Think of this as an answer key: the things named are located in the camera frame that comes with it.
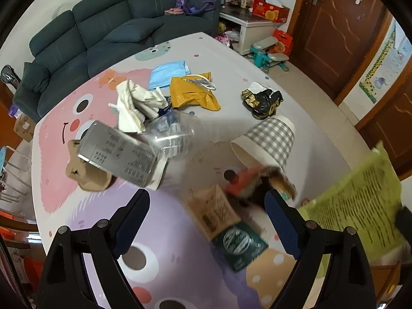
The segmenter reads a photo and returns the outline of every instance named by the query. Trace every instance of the metal bolt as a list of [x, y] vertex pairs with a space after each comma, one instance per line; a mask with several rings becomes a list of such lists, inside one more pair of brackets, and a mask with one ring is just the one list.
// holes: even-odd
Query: metal bolt
[[65, 225], [59, 227], [59, 229], [57, 230], [59, 234], [64, 234], [66, 231], [67, 231], [67, 226]]
[[108, 225], [109, 224], [109, 221], [108, 220], [106, 220], [106, 219], [102, 219], [102, 220], [100, 220], [100, 221], [98, 221], [97, 222], [97, 226], [99, 227], [99, 228], [104, 228], [106, 225]]
[[309, 229], [315, 229], [318, 225], [316, 224], [315, 221], [309, 220], [309, 221], [306, 221], [306, 226]]
[[347, 227], [347, 228], [346, 228], [346, 231], [347, 231], [348, 233], [350, 233], [351, 235], [356, 234], [356, 230], [355, 230], [353, 227]]

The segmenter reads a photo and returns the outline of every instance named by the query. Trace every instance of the starbucks logo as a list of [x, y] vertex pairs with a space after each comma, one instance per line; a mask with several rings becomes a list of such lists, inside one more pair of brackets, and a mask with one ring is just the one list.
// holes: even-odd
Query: starbucks logo
[[239, 228], [231, 228], [223, 237], [223, 246], [232, 255], [244, 253], [251, 242], [248, 233]]

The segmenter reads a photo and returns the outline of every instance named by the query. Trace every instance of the throw pillow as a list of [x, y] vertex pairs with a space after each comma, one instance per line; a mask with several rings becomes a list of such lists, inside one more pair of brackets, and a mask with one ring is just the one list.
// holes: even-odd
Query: throw pillow
[[36, 93], [43, 93], [49, 85], [50, 72], [36, 63], [24, 63], [21, 86]]
[[138, 43], [164, 24], [154, 18], [135, 18], [112, 30], [104, 39], [110, 43]]

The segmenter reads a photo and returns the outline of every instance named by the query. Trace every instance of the mask ear loop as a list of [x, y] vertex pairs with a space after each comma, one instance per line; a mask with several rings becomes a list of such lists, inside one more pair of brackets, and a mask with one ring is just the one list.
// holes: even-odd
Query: mask ear loop
[[203, 85], [204, 88], [210, 89], [210, 90], [216, 90], [216, 85], [211, 82], [208, 78], [204, 77], [203, 75], [199, 75], [199, 74], [188, 74], [185, 76], [198, 76], [199, 78], [202, 78], [204, 80], [206, 80], [209, 84], [208, 85]]

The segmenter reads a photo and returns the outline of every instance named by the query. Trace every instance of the face mask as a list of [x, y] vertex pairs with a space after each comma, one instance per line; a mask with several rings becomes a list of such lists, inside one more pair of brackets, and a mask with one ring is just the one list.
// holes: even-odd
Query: face mask
[[168, 87], [173, 76], [185, 76], [188, 74], [190, 74], [190, 71], [185, 61], [162, 64], [157, 66], [150, 74], [148, 90], [155, 89], [156, 87]]

